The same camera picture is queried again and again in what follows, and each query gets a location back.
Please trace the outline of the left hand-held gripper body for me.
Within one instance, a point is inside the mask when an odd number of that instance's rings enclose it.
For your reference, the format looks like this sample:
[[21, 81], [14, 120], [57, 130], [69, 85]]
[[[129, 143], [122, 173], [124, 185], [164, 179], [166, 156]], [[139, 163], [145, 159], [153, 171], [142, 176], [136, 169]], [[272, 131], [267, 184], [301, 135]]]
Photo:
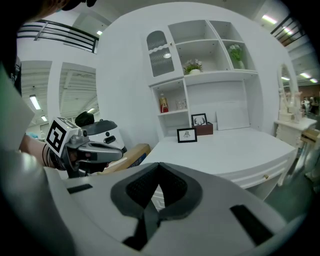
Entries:
[[102, 172], [109, 166], [107, 162], [98, 162], [91, 142], [85, 129], [64, 117], [53, 118], [45, 139], [53, 166], [65, 171], [69, 178]]

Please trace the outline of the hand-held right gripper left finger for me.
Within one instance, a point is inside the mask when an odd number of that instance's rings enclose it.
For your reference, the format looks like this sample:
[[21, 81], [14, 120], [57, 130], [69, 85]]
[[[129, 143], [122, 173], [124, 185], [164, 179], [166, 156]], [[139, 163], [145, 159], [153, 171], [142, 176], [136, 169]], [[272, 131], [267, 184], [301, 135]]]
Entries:
[[159, 232], [159, 212], [152, 202], [158, 166], [63, 181], [77, 210], [77, 242], [85, 255], [146, 255], [144, 248]]

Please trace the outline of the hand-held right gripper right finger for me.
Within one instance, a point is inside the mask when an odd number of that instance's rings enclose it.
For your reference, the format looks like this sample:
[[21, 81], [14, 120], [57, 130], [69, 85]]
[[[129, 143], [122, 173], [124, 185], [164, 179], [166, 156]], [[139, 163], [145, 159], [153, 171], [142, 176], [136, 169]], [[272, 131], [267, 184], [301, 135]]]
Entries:
[[237, 256], [252, 252], [285, 226], [268, 204], [224, 178], [159, 163], [153, 181], [164, 197], [148, 256]]

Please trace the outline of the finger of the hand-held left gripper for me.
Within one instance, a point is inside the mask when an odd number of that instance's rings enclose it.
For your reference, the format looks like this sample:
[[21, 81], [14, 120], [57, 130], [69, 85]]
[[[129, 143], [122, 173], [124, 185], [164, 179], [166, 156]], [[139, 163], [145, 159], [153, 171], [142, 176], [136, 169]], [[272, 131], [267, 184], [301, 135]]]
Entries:
[[105, 143], [93, 142], [92, 147], [92, 154], [96, 154], [96, 161], [98, 163], [110, 163], [120, 160], [123, 157], [123, 151], [121, 149]]

